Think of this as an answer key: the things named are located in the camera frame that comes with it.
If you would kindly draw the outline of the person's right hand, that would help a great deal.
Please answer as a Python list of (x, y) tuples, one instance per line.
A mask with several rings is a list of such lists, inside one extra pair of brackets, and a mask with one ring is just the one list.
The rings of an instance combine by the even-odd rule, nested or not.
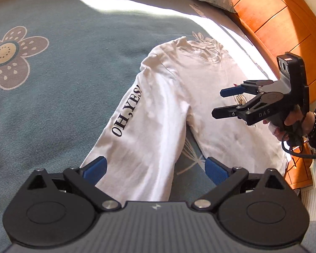
[[(306, 113), (306, 115), (303, 115), (300, 107), (297, 106), (293, 111), (289, 113), (288, 117), (284, 121), (284, 125), (292, 126), (298, 121), (301, 123), (303, 135), (306, 136), (313, 130), (313, 127), (315, 125), (315, 114), (310, 111)], [(286, 134), (285, 131), (281, 131), (279, 127), (273, 125), (270, 121), (264, 119), (262, 123), (268, 126), (268, 129), (270, 130), (272, 135), (274, 135), (279, 141), (289, 139), (289, 135)]]

